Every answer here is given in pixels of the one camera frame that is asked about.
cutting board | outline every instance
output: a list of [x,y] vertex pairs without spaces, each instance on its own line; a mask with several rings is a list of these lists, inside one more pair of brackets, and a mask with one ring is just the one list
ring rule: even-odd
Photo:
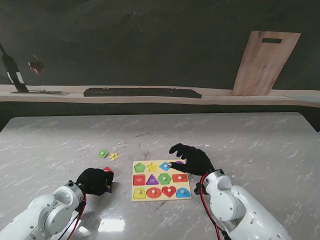
[[252,31],[232,95],[268,95],[300,35],[293,32]]

shape puzzle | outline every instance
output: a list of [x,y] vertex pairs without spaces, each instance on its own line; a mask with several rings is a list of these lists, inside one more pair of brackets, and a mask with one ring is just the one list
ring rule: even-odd
[[186,163],[185,160],[133,162],[133,202],[191,199],[188,174],[168,167],[170,162]]

yellow star puzzle piece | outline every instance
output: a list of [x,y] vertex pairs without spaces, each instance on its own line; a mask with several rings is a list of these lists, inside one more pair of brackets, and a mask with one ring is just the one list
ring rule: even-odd
[[118,159],[119,158],[118,153],[117,152],[116,153],[111,153],[109,158],[112,159],[112,161]]
[[149,169],[149,172],[156,172],[157,171],[157,168],[158,168],[158,165],[157,164],[154,164],[153,162],[147,166],[148,169]]

black glove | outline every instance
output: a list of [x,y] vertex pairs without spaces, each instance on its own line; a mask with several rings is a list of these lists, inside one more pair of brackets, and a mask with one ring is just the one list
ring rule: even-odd
[[171,168],[198,176],[215,171],[214,166],[204,151],[181,143],[171,147],[169,153],[173,154],[176,151],[176,156],[186,159],[186,164],[171,162]]
[[112,171],[99,168],[87,168],[76,180],[77,184],[86,194],[102,195],[108,191],[114,179]]

white marble surface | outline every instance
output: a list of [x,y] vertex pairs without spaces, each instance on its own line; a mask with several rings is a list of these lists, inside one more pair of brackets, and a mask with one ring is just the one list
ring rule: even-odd
[[[168,151],[176,143],[205,151],[293,239],[320,239],[320,136],[298,113],[14,118],[0,133],[0,229],[35,197],[109,166],[113,194],[88,197],[72,239],[216,239],[199,196],[131,202],[132,162],[175,158]],[[103,149],[120,158],[98,157]],[[190,176],[192,189],[198,180]]]

